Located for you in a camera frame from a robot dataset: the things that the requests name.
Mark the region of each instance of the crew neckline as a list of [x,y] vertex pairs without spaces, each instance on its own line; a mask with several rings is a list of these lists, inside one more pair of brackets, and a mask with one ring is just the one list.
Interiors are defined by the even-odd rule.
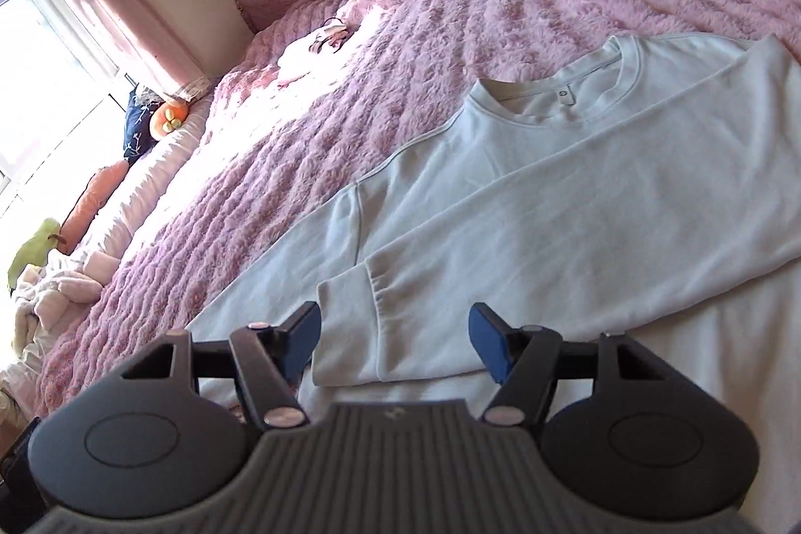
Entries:
[[[507,109],[503,103],[515,98],[556,92],[570,83],[620,61],[618,79],[609,89],[590,102],[576,105],[554,104],[549,114],[520,114]],[[611,108],[634,87],[642,69],[642,48],[634,35],[612,35],[599,49],[579,57],[559,69],[554,75],[530,82],[502,82],[479,79],[470,90],[468,99],[474,106],[503,121],[529,127],[569,126],[595,118]]]

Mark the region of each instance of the navy blue pillow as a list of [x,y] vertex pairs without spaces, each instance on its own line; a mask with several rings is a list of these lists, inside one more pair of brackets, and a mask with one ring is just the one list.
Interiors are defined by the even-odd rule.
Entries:
[[130,166],[155,144],[155,139],[150,134],[150,119],[155,110],[161,105],[160,98],[157,100],[148,98],[151,94],[140,94],[144,100],[141,105],[136,102],[136,89],[128,94],[128,109],[125,111],[125,141],[123,142],[123,159]]

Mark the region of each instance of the green plush toy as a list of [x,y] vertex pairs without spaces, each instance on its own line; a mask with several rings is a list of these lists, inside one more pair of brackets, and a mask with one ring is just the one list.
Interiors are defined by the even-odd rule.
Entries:
[[11,290],[17,287],[17,279],[23,273],[26,265],[42,267],[47,263],[47,253],[63,240],[59,235],[61,223],[55,218],[45,218],[36,230],[33,238],[25,241],[17,250],[13,262],[8,269],[8,287]]

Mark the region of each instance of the ribbed black surface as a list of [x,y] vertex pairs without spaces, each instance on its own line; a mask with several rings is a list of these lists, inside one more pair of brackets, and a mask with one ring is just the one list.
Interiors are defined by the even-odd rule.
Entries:
[[754,534],[734,511],[693,523],[638,523],[575,498],[531,438],[475,422],[462,402],[335,406],[315,426],[262,438],[211,499],[127,523],[53,511],[36,534]]

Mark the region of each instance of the window pane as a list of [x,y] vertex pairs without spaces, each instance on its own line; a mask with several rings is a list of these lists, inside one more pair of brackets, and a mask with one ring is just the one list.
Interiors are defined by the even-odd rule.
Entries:
[[100,97],[31,0],[0,5],[0,36],[0,155],[22,183]]

